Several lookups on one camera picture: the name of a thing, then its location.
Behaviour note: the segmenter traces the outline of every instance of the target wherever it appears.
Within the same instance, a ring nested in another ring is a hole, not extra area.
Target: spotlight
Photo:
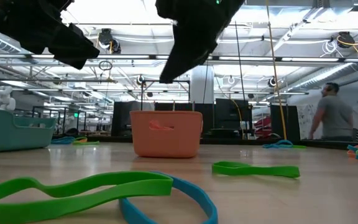
[[[349,48],[352,47],[352,44],[355,43],[353,37],[351,36],[350,32],[339,32],[339,37],[338,37],[338,46],[340,48]]]
[[[111,29],[102,29],[99,34],[98,42],[101,48],[109,49],[110,54],[121,54],[121,46],[118,40],[111,35]]]
[[[139,76],[136,78],[136,84],[141,85],[141,84],[142,84],[142,81],[144,81],[144,77],[143,77],[142,75],[139,75]]]
[[[274,77],[268,80],[267,85],[269,87],[275,87],[276,86],[276,81],[274,80]]]
[[[227,82],[228,82],[229,84],[234,84],[234,79],[233,79],[233,77],[230,76],[230,78],[227,79]]]

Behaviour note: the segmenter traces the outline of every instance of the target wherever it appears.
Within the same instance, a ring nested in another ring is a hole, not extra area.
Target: white robot figure
[[[14,111],[16,100],[11,98],[11,86],[0,86],[0,110]]]

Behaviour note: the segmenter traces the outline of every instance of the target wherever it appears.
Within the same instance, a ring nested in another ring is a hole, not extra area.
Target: duct
[[[289,85],[288,91],[299,90],[300,88],[310,89],[314,86],[322,85],[329,80],[335,80],[357,71],[358,63],[344,63],[332,68],[322,68]]]
[[[10,44],[9,42],[6,42],[5,40],[2,40],[0,38],[0,50],[10,53],[10,54],[31,54],[31,52],[27,51],[27,50],[22,50],[21,48],[18,48],[12,44]],[[23,62],[28,62],[31,64],[37,64],[38,61],[32,59],[32,58],[26,58],[26,59],[20,59]]]

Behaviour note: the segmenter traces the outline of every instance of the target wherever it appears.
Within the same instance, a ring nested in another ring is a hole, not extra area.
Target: hanging wire
[[[205,71],[205,83],[204,83],[204,96],[203,96],[203,104],[205,103],[205,93],[206,93],[206,80],[208,77],[208,59],[206,60],[206,71]]]
[[[239,55],[239,65],[240,65],[240,78],[241,78],[241,90],[242,90],[242,97],[244,99],[244,105],[247,105],[247,100],[246,100],[246,94],[244,93],[244,81],[242,79],[242,66],[241,66],[241,53],[240,53],[240,43],[239,43],[239,33],[238,33],[238,30],[237,30],[237,21],[234,21],[234,25],[236,27],[236,39],[237,39],[237,53]],[[240,127],[242,125],[242,121],[241,121],[241,111],[237,105],[237,103],[233,100],[234,104],[237,106],[237,109],[239,110],[239,116],[240,116]],[[242,139],[244,139],[244,130],[243,128],[241,127],[242,129]]]
[[[275,57],[274,57],[274,47],[273,47],[273,39],[272,39],[272,24],[270,23],[269,0],[266,0],[266,10],[267,10],[267,20],[268,20],[268,31],[270,34],[270,47],[272,49],[274,79],[276,81],[275,91],[277,91],[278,102],[280,104],[280,113],[281,113],[281,121],[283,124],[284,139],[287,140],[287,129],[285,128],[284,111],[283,111],[283,105],[282,105],[281,98],[280,98],[280,89],[278,88],[277,69],[276,69],[276,62],[275,62]]]
[[[222,90],[222,88],[221,88],[221,84],[219,84],[218,78],[215,77],[215,79],[216,79],[216,83],[218,84],[219,90],[223,93],[223,90]],[[226,94],[223,93],[223,95],[224,95],[227,99],[231,100],[231,101],[234,103],[234,105],[236,106],[237,111],[238,111],[238,113],[239,113],[240,124],[241,124],[241,123],[242,123],[242,116],[241,116],[241,111],[240,111],[239,105],[236,103],[236,101],[234,101],[233,99],[231,99],[230,97],[228,97]],[[242,128],[241,126],[240,126],[240,128],[241,128],[242,139],[244,140],[244,136],[245,136],[244,128]]]

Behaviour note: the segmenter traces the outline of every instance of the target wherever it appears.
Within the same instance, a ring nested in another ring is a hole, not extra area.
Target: white ceiling
[[[82,28],[96,44],[95,37],[101,28],[111,28],[112,34],[121,44],[122,54],[169,54],[173,46],[172,22],[162,19],[157,15],[154,6],[155,0],[76,0],[69,6],[67,11],[62,12],[64,23],[74,22]],[[302,7],[286,7],[280,13],[271,16],[272,37],[275,41],[280,39],[292,24],[299,23],[303,16],[308,12]],[[264,7],[259,9],[242,8],[234,16],[231,25],[238,24],[238,39],[240,54],[251,56],[264,56],[270,51],[269,30],[267,29],[267,13]],[[336,37],[339,31],[349,31],[355,40],[358,41],[358,12],[349,12],[340,16],[335,16],[328,11],[315,21],[305,24],[300,30],[295,32],[291,39],[275,51],[276,56],[289,57],[320,57],[324,54],[322,40],[329,40],[331,36]],[[219,45],[213,55],[238,55],[236,29],[229,26],[219,37]],[[355,53],[353,48],[339,49],[343,56]],[[146,75],[149,79],[158,79],[164,64],[157,67],[114,67],[110,72],[103,72],[95,67],[97,76],[103,74],[106,78],[109,75],[116,79],[118,84],[109,84],[109,88],[125,89],[133,86],[124,76],[135,82],[139,74]],[[21,72],[29,72],[28,68],[13,67]],[[228,83],[230,77],[239,80],[240,69],[238,65],[213,65],[215,75],[218,77],[223,90],[239,89],[240,82],[235,84]],[[287,82],[297,80],[307,71],[313,68],[278,66],[277,75],[279,79]],[[52,75],[69,78],[94,78],[94,72],[85,67],[76,70],[71,67],[52,67],[47,73],[41,73],[39,77],[48,78]],[[253,66],[243,65],[242,74],[244,76],[244,88],[247,90],[263,90],[267,88],[268,80],[274,74],[272,66]],[[105,83],[89,84],[92,88],[107,88]],[[155,84],[153,88],[167,88],[166,85]],[[109,93],[109,96],[117,98],[116,93]],[[123,94],[119,96],[122,100],[132,97]],[[182,99],[183,95],[160,95],[158,98]]]

